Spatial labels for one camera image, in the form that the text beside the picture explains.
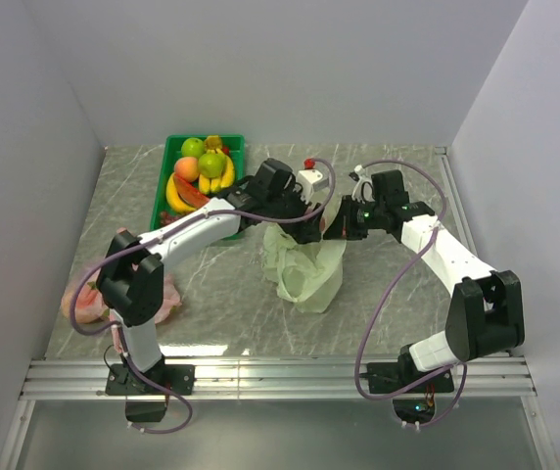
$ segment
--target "marble surface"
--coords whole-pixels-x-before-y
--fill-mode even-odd
[[[352,187],[347,175],[358,163],[376,159],[418,164],[443,181],[434,149],[385,145],[253,145],[247,171],[267,157],[298,168],[306,157],[330,160],[338,174],[338,194]],[[108,149],[77,248],[71,275],[101,258],[120,227],[148,231],[163,146]],[[382,165],[391,168],[393,165]],[[419,174],[403,168],[411,200],[426,201],[437,212],[439,196]],[[458,235],[451,211],[445,226]],[[304,314],[278,299],[275,285],[263,278],[261,246],[265,225],[251,228],[234,242],[221,242],[194,254],[173,271],[183,306],[164,325],[159,339],[166,355],[256,356],[354,354],[366,322],[387,283],[411,252],[385,233],[348,242],[344,282],[336,299],[321,314]],[[369,353],[397,353],[408,343],[443,329],[448,293],[423,263],[399,282],[376,323]],[[110,334],[84,338],[61,315],[56,322],[49,358],[95,358],[111,343]]]

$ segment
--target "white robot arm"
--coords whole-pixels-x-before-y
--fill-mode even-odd
[[[136,367],[160,382],[164,357],[159,348],[154,315],[163,302],[163,276],[184,259],[213,242],[234,235],[258,223],[233,211],[287,219],[313,210],[313,197],[328,188],[328,178],[312,167],[296,175],[273,159],[266,160],[254,176],[237,182],[218,194],[201,209],[170,225],[134,237],[118,233],[108,256],[149,240],[157,245],[117,259],[106,265],[97,279],[97,288],[121,323],[122,334]],[[199,218],[201,213],[227,211]],[[282,225],[299,243],[320,240],[320,215],[304,222]],[[175,235],[165,234],[181,227]]]
[[[324,239],[362,240],[369,230],[386,230],[414,253],[439,230],[422,260],[443,282],[452,300],[445,329],[401,349],[402,383],[444,365],[515,348],[524,342],[520,281],[511,271],[497,272],[456,240],[423,202],[410,203],[399,170],[371,177],[359,165],[356,181]]]
[[[401,172],[368,176],[353,173],[357,181],[351,196],[342,198],[335,220],[324,239],[361,240],[369,230],[385,230],[415,253],[426,247],[435,226],[439,236],[423,261],[441,279],[451,295],[445,329],[401,349],[400,385],[406,385],[444,365],[497,353],[524,341],[519,279],[510,271],[497,272],[477,259],[444,227],[423,202],[410,203]],[[213,215],[190,223],[199,212],[237,210],[274,218],[294,218],[313,209],[311,199],[327,187],[327,178],[315,169],[294,175],[273,159],[257,174],[224,190],[194,214],[169,226],[134,237],[116,235],[108,256],[147,240],[161,239],[176,226],[183,229],[149,249],[138,250],[104,266],[97,280],[108,306],[117,312],[122,332],[136,367],[160,383],[164,357],[153,317],[163,301],[167,269],[203,247],[258,223],[236,213]],[[298,243],[319,241],[320,216],[299,223],[281,224]]]

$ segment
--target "white enclosure wall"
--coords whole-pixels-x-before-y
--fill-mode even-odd
[[[104,144],[449,144],[525,0],[24,0]]]
[[[0,0],[0,449],[47,344],[101,155],[25,6]]]
[[[525,353],[560,457],[560,2],[524,10],[453,167],[481,255],[522,279]]]

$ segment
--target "black bracket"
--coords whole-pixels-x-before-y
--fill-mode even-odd
[[[179,395],[193,393],[195,366],[188,364],[167,364],[163,366],[163,383]],[[113,364],[106,382],[105,394],[110,397],[138,397],[162,395],[137,379],[123,364]],[[125,403],[125,418],[131,423],[158,423],[163,420],[168,401],[128,400]]]
[[[408,382],[402,380],[397,362],[369,362],[367,372],[360,374],[362,379],[367,379],[369,393],[372,395],[385,395],[401,389]],[[434,386],[436,394],[449,394],[454,391],[454,381],[450,371],[436,376],[420,386],[410,389],[407,394],[423,394],[427,386]]]
[[[371,176],[373,202],[361,203],[344,196],[337,216],[323,234],[324,240],[362,240],[369,230],[385,230],[401,243],[405,222],[418,215],[434,215],[426,203],[410,203],[401,171],[393,169]]]
[[[512,271],[483,279],[465,278],[454,286],[445,338],[461,361],[498,353],[524,343],[522,286]]]
[[[127,230],[113,238],[106,256],[139,245]],[[114,308],[126,326],[138,326],[154,318],[163,303],[164,266],[147,249],[109,262],[100,270],[96,285],[104,303]]]

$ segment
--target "translucent plastic bag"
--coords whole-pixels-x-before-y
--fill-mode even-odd
[[[331,202],[323,215],[330,226],[339,204]],[[279,225],[269,225],[262,241],[262,272],[278,284],[280,299],[292,302],[303,313],[322,313],[343,282],[345,240],[324,240],[298,245]]]

